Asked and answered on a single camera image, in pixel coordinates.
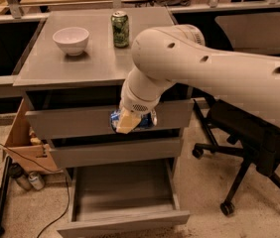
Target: cable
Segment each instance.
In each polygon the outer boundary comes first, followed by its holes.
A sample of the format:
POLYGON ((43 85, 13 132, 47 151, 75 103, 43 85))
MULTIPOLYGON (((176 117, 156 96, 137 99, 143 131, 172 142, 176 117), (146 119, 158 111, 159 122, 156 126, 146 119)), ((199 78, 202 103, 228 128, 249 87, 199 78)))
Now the cable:
POLYGON ((29 158, 26 158, 26 157, 24 157, 23 155, 20 155, 19 153, 15 152, 14 150, 12 150, 12 149, 10 149, 10 148, 8 148, 8 147, 2 145, 1 143, 0 143, 0 146, 3 147, 3 148, 5 148, 5 149, 8 149, 8 150, 11 151, 12 153, 15 153, 16 155, 20 156, 21 158, 23 158, 23 159, 25 159, 25 160, 27 160, 27 161, 30 161, 30 162, 32 162, 32 163, 35 163, 36 165, 38 165, 39 167, 41 167, 42 169, 44 169, 44 170, 46 170, 46 171, 48 171, 48 172, 51 172, 51 173, 58 173, 59 171, 61 171, 61 169, 55 170, 55 171, 51 171, 51 170, 49 170, 49 169, 43 167, 41 164, 38 164, 37 162, 35 162, 35 161, 33 161, 33 160, 29 159, 29 158))
POLYGON ((58 220, 60 220, 68 211, 69 207, 70 207, 70 190, 69 190, 69 184, 68 184, 68 179, 67 177, 65 177, 65 182, 67 184, 67 189, 68 189, 68 197, 69 197, 69 200, 68 200, 68 206, 67 208, 65 209, 65 211, 62 213, 62 215, 60 217, 58 217, 57 219, 53 220, 50 224, 46 225, 42 230, 41 232, 39 233, 39 235, 37 236, 37 238, 39 238, 41 236, 41 234, 43 234, 43 232, 48 229, 51 225, 53 225, 55 222, 57 222, 58 220))
MULTIPOLYGON (((11 151, 11 152, 13 152, 13 153, 15 153, 15 154, 17 154, 18 156, 20 156, 21 158, 23 158, 23 159, 25 159, 25 160, 28 160, 28 161, 30 161, 30 162, 35 163, 36 165, 38 165, 39 167, 41 167, 42 169, 44 169, 44 170, 46 170, 46 171, 48 171, 48 172, 57 173, 57 172, 61 171, 61 170, 51 171, 51 170, 49 170, 49 169, 43 167, 42 165, 38 164, 37 162, 35 162, 35 161, 33 161, 33 160, 29 159, 29 158, 26 158, 26 157, 20 155, 19 153, 15 152, 14 150, 12 150, 12 149, 10 149, 10 148, 8 148, 8 147, 2 145, 1 143, 0 143, 0 146, 3 147, 3 148, 8 149, 9 151, 11 151)), ((61 215, 60 217, 58 217, 57 219, 53 220, 51 223, 49 223, 48 225, 46 225, 46 226, 41 230, 41 232, 39 233, 39 235, 37 236, 37 238, 39 238, 39 237, 41 236, 41 234, 42 234, 47 228, 49 228, 51 225, 53 225, 55 222, 57 222, 59 219, 61 219, 61 218, 67 213, 67 211, 68 211, 68 209, 69 209, 69 206, 70 206, 70 189, 69 189, 69 184, 68 184, 68 179, 67 179, 67 177, 65 177, 65 183, 66 183, 66 185, 67 185, 67 191, 68 191, 68 205, 67 205, 67 208, 65 209, 65 211, 62 213, 62 215, 61 215)))

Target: white bowl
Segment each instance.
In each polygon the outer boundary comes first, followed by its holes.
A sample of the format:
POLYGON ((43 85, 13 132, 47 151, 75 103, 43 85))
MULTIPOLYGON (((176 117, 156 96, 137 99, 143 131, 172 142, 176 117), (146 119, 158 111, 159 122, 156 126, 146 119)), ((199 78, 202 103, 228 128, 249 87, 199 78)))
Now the white bowl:
POLYGON ((69 56, 78 56, 83 53, 88 39, 89 31, 78 27, 64 28, 53 34, 54 42, 69 56))

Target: black office chair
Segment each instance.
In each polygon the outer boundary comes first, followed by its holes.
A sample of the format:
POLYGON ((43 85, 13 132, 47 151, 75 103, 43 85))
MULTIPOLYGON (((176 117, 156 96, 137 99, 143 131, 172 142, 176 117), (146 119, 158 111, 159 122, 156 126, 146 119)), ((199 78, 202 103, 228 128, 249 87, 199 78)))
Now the black office chair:
MULTIPOLYGON (((197 103, 195 110, 201 114, 197 103)), ((204 121, 204 126, 208 124, 225 131, 229 134, 228 143, 235 144, 240 141, 242 146, 242 148, 225 147, 212 142, 210 145, 195 144, 192 151, 198 159, 203 155, 203 150, 243 158, 237 177, 225 201, 220 205, 224 215, 230 215, 234 211, 231 201, 251 164, 254 164, 259 173, 269 177, 280 188, 280 178, 275 174, 280 164, 279 128, 223 101, 215 102, 205 119, 207 122, 204 121)))

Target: floor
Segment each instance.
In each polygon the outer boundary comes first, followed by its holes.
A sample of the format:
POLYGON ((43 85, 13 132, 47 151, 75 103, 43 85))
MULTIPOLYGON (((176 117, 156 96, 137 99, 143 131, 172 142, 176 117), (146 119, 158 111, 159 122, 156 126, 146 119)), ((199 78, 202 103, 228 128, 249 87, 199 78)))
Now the floor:
MULTIPOLYGON (((13 114, 0 116, 0 143, 4 143, 11 128, 13 114)), ((215 132, 220 142, 226 135, 215 132)), ((103 238, 185 238, 185 237, 237 237, 280 238, 280 190, 256 172, 248 171, 235 196, 235 212, 226 217, 219 210, 238 171, 241 159, 205 155, 197 160, 191 154, 195 142, 206 142, 201 124, 193 114, 190 127, 184 132, 184 148, 178 161, 174 182, 182 209, 191 212, 186 225, 144 230, 139 232, 102 236, 103 238)), ((0 147, 0 182, 4 161, 0 147)), ((10 181, 3 218, 3 238, 35 238, 51 221, 66 209, 68 193, 62 174, 44 177, 46 186, 40 191, 23 191, 14 180, 10 181)), ((65 215, 40 237, 61 238, 58 226, 67 223, 65 215)))

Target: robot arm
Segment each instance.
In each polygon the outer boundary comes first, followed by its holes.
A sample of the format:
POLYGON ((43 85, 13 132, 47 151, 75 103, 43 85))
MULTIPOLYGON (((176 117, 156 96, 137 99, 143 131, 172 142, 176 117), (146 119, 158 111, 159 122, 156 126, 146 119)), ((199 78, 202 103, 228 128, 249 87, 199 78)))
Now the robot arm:
POLYGON ((136 66, 122 88, 117 132, 130 132, 175 83, 199 88, 280 128, 280 58, 204 44, 202 33, 190 25, 148 29, 137 36, 132 46, 136 66))

